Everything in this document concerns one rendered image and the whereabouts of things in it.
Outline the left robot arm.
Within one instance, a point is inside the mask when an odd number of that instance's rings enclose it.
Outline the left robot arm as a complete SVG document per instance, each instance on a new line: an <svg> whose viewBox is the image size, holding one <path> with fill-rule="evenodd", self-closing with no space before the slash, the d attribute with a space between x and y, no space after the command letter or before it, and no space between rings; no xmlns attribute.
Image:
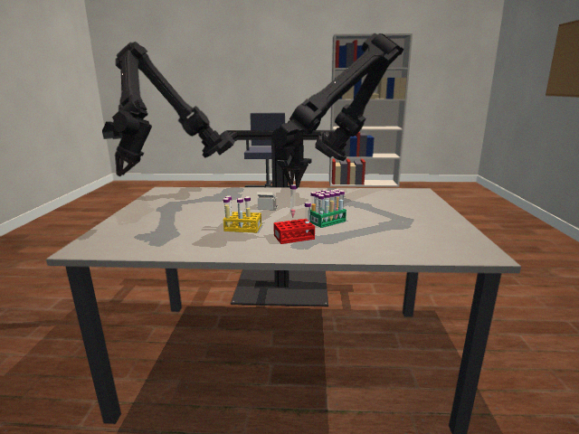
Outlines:
<svg viewBox="0 0 579 434"><path fill-rule="evenodd" d="M364 41L362 50L366 51L322 91L298 105L288 123L282 124L280 128L273 131L271 139L277 146L275 147L275 160L279 166L289 165L290 161L303 160L304 145L293 145L303 144L303 132L312 134L329 108L367 74L350 104L351 107L346 104L337 115L335 123L339 127L329 136L325 134L322 136L324 144L342 156L346 154L345 141L354 137L363 127L365 122L363 114L367 102L388 66L402 54L404 48L382 33L373 33Z"/></svg>

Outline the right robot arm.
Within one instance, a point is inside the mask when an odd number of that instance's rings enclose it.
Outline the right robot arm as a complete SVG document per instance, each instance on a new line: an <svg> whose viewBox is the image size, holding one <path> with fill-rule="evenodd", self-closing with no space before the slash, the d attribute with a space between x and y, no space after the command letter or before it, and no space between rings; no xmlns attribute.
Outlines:
<svg viewBox="0 0 579 434"><path fill-rule="evenodd" d="M179 96L145 52L147 52L145 47L140 46L137 42L130 42L117 54L116 66L120 69L121 64L119 112L112 117L113 122L105 123L102 129L103 138L121 138L119 146L127 150L129 150L134 140L131 135L137 136L137 140L140 138L147 139L152 126L149 121L143 119L148 113L147 107L140 97L138 77L138 69L140 69L176 110L180 117L178 121L185 132L191 137L197 133L200 134L199 137L203 140L204 146L206 146L203 152L206 153L220 143L225 134L219 135L216 130L213 131L209 127L210 121L203 111L197 106L190 107ZM187 118L192 113L194 114Z"/></svg>

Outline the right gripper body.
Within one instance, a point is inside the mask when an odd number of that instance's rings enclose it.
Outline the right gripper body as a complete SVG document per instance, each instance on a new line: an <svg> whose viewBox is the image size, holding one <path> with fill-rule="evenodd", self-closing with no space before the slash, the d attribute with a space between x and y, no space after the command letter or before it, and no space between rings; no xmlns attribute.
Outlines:
<svg viewBox="0 0 579 434"><path fill-rule="evenodd" d="M144 155L144 153L141 152L141 149L142 149L143 145L145 144L146 140L144 140L142 138L137 140L136 136L133 136L133 137L134 137L134 140L133 140L129 150L127 150L121 146L118 146L116 153L120 156L123 156L123 157L133 161L133 162L137 162L141 159L140 157L142 155ZM122 152L122 151L124 151L124 152ZM128 156L127 155L124 156L124 154L127 154Z"/></svg>

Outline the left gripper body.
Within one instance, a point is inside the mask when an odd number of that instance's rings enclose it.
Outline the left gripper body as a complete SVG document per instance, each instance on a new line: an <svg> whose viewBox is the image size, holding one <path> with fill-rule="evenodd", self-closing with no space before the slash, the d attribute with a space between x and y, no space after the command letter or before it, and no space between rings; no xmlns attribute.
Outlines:
<svg viewBox="0 0 579 434"><path fill-rule="evenodd" d="M303 144L294 144L293 146L301 146ZM308 166L308 164L311 164L312 159L310 158L303 158L302 161L297 162L297 161L290 161L289 165L286 166L281 166L284 168L294 168L294 169L301 169L305 166Z"/></svg>

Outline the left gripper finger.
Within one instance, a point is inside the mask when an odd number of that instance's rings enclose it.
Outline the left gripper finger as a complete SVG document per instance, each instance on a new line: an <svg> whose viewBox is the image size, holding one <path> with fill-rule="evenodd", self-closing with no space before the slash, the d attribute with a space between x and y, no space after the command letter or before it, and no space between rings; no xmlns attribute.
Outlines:
<svg viewBox="0 0 579 434"><path fill-rule="evenodd" d="M294 169L295 182L296 182L297 188L299 188L301 178L304 175L306 169L307 169L306 166L301 168L301 169ZM301 171L301 172L299 173L299 171Z"/></svg>
<svg viewBox="0 0 579 434"><path fill-rule="evenodd" d="M286 175L288 182L289 182L289 186L291 186L293 184L294 181L294 168L284 168L282 167L282 171L283 173Z"/></svg>

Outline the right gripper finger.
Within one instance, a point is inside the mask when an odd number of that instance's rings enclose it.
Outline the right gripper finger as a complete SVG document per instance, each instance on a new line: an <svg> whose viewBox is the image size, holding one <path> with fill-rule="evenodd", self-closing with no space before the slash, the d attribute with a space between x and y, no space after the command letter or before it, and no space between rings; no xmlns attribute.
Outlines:
<svg viewBox="0 0 579 434"><path fill-rule="evenodd" d="M140 162L140 160L137 161L135 164L133 164L133 166L135 166L138 162ZM124 165L124 161L120 159L119 171L122 171L122 170L123 170L123 165ZM129 170L130 170L133 166L131 166L131 167L129 168ZM128 170L128 171L129 171L129 170Z"/></svg>
<svg viewBox="0 0 579 434"><path fill-rule="evenodd" d="M127 170L129 170L131 166L133 166L133 164L136 163L123 156L118 155L117 153L115 154L115 159L116 159L116 172L118 176L122 176ZM119 159L128 163L128 165L121 172L119 171Z"/></svg>

